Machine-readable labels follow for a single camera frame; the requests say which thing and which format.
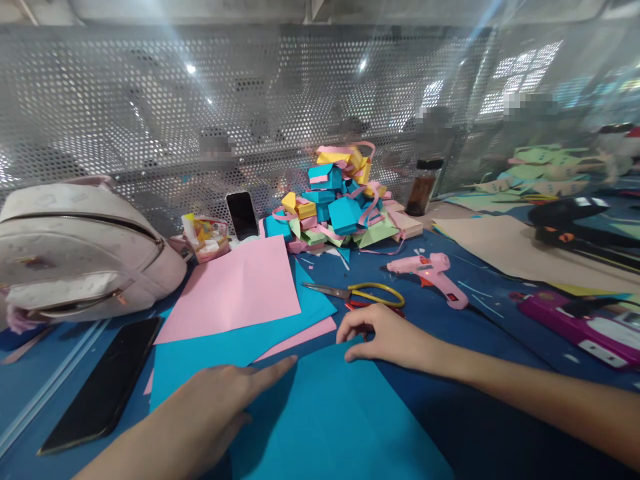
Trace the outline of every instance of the bottle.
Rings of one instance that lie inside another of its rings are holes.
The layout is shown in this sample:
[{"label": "bottle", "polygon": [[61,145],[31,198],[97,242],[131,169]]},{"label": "bottle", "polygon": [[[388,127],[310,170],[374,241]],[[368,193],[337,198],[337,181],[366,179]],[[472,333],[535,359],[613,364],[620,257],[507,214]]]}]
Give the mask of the bottle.
[{"label": "bottle", "polygon": [[409,194],[409,201],[407,202],[407,208],[405,213],[412,217],[421,217],[425,214],[429,199],[433,193],[433,187],[444,160],[418,160],[415,168],[415,178],[413,179],[413,186],[411,187],[411,193]]}]

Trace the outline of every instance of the person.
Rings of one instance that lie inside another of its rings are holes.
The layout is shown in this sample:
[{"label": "person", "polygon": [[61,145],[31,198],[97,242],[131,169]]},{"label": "person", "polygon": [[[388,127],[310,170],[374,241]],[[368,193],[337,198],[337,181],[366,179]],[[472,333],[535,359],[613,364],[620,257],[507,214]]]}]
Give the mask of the person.
[{"label": "person", "polygon": [[[382,359],[454,379],[554,425],[640,472],[640,395],[483,355],[438,340],[375,304],[345,315],[337,342],[375,332],[345,360]],[[124,432],[76,479],[195,478],[210,470],[243,425],[245,408],[295,364],[200,371]]]}]

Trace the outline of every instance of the smartphone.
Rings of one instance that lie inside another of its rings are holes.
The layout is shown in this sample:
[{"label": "smartphone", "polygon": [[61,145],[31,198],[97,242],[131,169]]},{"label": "smartphone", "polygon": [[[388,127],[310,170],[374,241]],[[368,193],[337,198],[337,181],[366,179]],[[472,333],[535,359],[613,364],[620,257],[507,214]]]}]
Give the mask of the smartphone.
[{"label": "smartphone", "polygon": [[249,192],[230,193],[227,195],[227,206],[238,240],[258,235],[258,224],[253,212],[253,202]]},{"label": "smartphone", "polygon": [[38,455],[58,453],[113,431],[161,324],[162,319],[156,317],[120,329]]}]

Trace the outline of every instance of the zipper pull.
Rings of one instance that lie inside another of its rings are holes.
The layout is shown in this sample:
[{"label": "zipper pull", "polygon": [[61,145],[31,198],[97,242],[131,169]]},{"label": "zipper pull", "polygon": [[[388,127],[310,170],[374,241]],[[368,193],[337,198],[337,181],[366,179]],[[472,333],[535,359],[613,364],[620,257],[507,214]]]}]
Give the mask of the zipper pull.
[{"label": "zipper pull", "polygon": [[128,304],[127,299],[122,295],[122,290],[113,292],[113,296],[118,300],[118,302],[122,303],[122,305]]}]

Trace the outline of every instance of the pink glue gun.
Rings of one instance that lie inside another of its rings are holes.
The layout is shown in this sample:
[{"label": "pink glue gun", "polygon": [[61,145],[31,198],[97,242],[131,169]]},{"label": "pink glue gun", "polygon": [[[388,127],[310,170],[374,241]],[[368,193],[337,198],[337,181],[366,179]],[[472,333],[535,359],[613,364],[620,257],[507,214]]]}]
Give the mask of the pink glue gun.
[{"label": "pink glue gun", "polygon": [[444,253],[432,253],[429,258],[422,255],[394,260],[387,264],[387,270],[394,273],[414,273],[420,277],[422,287],[434,286],[447,298],[447,304],[462,310],[469,304],[467,296],[444,274],[451,264]]}]

